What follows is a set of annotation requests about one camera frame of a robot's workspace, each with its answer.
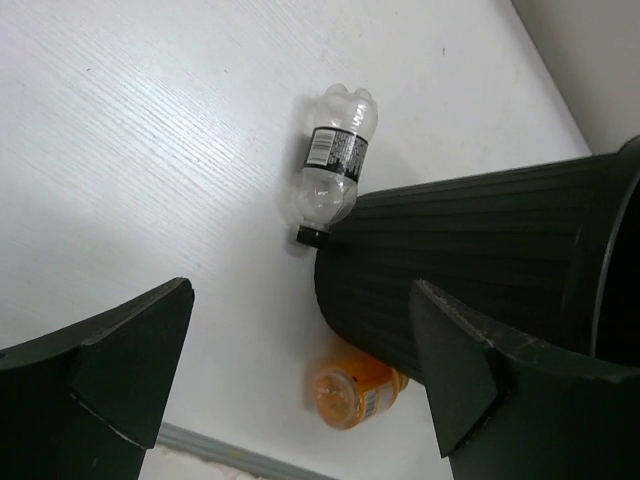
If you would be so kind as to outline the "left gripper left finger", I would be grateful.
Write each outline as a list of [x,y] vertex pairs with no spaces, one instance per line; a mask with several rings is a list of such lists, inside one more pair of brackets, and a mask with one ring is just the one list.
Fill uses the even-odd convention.
[[158,437],[194,305],[174,278],[1,352],[4,479],[136,479]]

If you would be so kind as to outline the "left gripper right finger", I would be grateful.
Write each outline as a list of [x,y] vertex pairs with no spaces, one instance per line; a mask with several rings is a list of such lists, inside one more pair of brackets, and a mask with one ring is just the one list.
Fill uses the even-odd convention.
[[635,479],[639,371],[556,347],[414,283],[410,318],[457,479]]

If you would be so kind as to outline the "clear bottle black cap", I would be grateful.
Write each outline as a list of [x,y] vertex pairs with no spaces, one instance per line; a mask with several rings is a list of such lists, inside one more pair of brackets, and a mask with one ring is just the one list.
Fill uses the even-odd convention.
[[365,88],[334,84],[316,100],[308,152],[295,190],[300,220],[296,241],[324,247],[330,227],[355,206],[378,106]]

